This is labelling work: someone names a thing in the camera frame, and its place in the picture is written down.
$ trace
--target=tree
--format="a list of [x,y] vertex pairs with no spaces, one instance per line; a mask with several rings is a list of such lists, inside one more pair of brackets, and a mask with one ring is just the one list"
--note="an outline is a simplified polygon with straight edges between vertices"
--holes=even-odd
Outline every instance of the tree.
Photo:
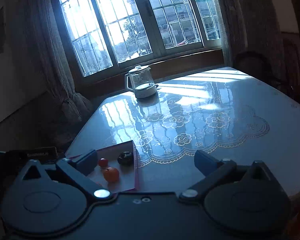
[[130,18],[130,22],[127,19],[126,22],[123,24],[124,30],[128,31],[128,33],[129,33],[126,44],[131,49],[133,48],[132,50],[137,50],[136,36],[139,33],[138,26],[137,26],[137,23],[136,23],[135,19]]

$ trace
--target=kettle handle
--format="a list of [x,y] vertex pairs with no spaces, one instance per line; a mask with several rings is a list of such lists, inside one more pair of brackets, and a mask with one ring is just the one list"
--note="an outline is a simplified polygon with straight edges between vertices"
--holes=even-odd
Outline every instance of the kettle handle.
[[126,90],[133,92],[133,89],[129,87],[128,82],[129,82],[129,74],[125,74],[124,83],[125,83]]

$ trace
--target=window pane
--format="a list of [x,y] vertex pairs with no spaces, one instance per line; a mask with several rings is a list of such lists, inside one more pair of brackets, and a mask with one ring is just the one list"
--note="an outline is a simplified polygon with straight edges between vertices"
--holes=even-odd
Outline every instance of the window pane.
[[213,0],[196,0],[208,40],[220,38],[219,22]]
[[119,63],[152,53],[135,0],[97,0]]
[[166,49],[201,41],[188,0],[150,0]]
[[113,64],[91,0],[59,0],[82,75],[88,76]]

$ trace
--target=kettle base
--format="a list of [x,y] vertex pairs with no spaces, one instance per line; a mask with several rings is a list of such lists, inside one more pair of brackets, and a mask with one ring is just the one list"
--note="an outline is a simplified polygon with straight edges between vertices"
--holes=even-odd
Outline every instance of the kettle base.
[[157,88],[156,88],[155,84],[153,83],[153,85],[148,88],[141,89],[141,90],[135,90],[134,95],[136,98],[141,99],[141,98],[149,97],[149,96],[155,94],[156,92],[157,92]]

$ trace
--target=curtain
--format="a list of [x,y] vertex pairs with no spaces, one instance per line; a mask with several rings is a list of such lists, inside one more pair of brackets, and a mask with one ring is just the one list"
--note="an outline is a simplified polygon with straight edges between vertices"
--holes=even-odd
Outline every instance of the curtain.
[[14,44],[24,48],[33,68],[43,73],[46,88],[71,123],[82,120],[92,104],[75,92],[50,0],[17,0]]
[[274,75],[286,79],[281,31],[272,0],[214,0],[225,64],[252,50],[269,59]]

